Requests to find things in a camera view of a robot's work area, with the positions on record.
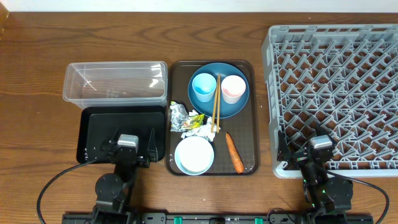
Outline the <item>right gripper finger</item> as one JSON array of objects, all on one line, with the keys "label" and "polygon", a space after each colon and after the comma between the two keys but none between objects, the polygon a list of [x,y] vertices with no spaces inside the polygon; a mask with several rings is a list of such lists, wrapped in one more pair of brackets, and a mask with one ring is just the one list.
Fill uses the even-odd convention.
[{"label": "right gripper finger", "polygon": [[320,124],[316,124],[314,130],[316,137],[327,137],[328,139],[331,139],[330,133]]},{"label": "right gripper finger", "polygon": [[282,161],[289,161],[291,157],[290,149],[286,143],[284,135],[282,131],[278,131],[278,153],[277,153],[277,160],[279,162]]}]

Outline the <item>foil wrapper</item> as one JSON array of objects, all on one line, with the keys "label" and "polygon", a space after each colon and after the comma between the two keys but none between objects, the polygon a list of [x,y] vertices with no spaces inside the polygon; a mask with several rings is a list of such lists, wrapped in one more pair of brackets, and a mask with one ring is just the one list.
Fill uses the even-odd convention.
[{"label": "foil wrapper", "polygon": [[172,101],[170,103],[171,109],[171,131],[172,132],[185,132],[191,129],[199,128],[203,124],[205,115],[198,114],[193,111],[192,115],[189,115],[184,105]]}]

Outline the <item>light blue bowl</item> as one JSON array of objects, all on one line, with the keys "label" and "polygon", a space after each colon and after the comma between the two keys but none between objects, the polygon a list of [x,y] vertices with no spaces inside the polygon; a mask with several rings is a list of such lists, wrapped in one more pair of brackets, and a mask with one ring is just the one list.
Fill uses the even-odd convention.
[{"label": "light blue bowl", "polygon": [[187,175],[204,174],[212,166],[214,158],[213,146],[198,136],[181,140],[175,149],[175,163]]}]

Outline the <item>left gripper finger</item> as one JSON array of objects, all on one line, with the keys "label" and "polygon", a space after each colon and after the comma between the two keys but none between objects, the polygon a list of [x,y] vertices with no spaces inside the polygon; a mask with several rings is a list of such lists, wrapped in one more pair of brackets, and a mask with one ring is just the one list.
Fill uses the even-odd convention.
[{"label": "left gripper finger", "polygon": [[151,162],[157,162],[159,160],[158,150],[155,141],[155,129],[152,128],[149,137],[149,143],[147,147],[148,157]]},{"label": "left gripper finger", "polygon": [[108,140],[104,140],[101,143],[101,151],[103,152],[114,152],[114,148],[117,145],[118,141],[118,134],[119,134],[119,128],[116,128],[114,134],[110,137]]}]

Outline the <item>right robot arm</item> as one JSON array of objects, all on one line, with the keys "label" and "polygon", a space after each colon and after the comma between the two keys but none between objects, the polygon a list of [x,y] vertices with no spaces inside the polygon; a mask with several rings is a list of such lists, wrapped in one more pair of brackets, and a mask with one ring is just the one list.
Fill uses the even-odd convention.
[{"label": "right robot arm", "polygon": [[305,199],[312,204],[306,213],[295,217],[294,223],[347,223],[345,211],[351,209],[353,183],[328,177],[323,165],[333,157],[336,141],[321,127],[315,132],[310,144],[295,152],[290,150],[282,132],[278,132],[277,160],[300,170]]}]

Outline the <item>pink cup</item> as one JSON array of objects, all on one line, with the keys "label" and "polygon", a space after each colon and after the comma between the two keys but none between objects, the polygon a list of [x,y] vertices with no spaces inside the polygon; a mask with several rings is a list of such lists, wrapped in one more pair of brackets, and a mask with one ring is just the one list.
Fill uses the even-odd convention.
[{"label": "pink cup", "polygon": [[243,78],[237,75],[230,75],[221,82],[221,94],[228,104],[235,104],[246,91],[246,83]]}]

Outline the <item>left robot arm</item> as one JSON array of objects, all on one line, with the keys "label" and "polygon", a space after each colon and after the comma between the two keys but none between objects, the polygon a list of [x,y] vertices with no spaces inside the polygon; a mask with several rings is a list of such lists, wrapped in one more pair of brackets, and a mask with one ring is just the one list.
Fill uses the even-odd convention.
[{"label": "left robot arm", "polygon": [[132,190],[139,168],[148,168],[150,163],[159,160],[155,142],[155,129],[151,129],[147,147],[139,152],[139,138],[120,134],[102,145],[105,158],[115,165],[112,173],[102,175],[96,182],[96,205],[93,208],[93,224],[133,224],[140,223],[141,216],[135,208],[130,208]]}]

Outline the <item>orange carrot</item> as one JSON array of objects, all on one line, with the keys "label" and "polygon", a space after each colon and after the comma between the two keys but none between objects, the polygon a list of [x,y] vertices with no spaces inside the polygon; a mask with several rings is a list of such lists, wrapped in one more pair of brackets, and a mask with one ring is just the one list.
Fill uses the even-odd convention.
[{"label": "orange carrot", "polygon": [[231,156],[231,161],[233,163],[235,171],[239,174],[243,173],[243,171],[244,171],[243,162],[237,152],[236,146],[234,145],[233,139],[229,133],[226,133],[226,144],[227,144],[228,151]]}]

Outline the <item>white tissue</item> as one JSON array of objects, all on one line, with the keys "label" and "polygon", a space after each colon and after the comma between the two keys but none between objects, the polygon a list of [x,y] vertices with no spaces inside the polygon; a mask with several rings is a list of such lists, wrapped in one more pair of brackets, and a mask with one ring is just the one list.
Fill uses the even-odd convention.
[{"label": "white tissue", "polygon": [[181,138],[201,137],[208,142],[213,142],[216,133],[221,130],[219,124],[213,121],[212,117],[206,117],[204,114],[199,114],[196,110],[188,113],[188,118],[182,123]]}]

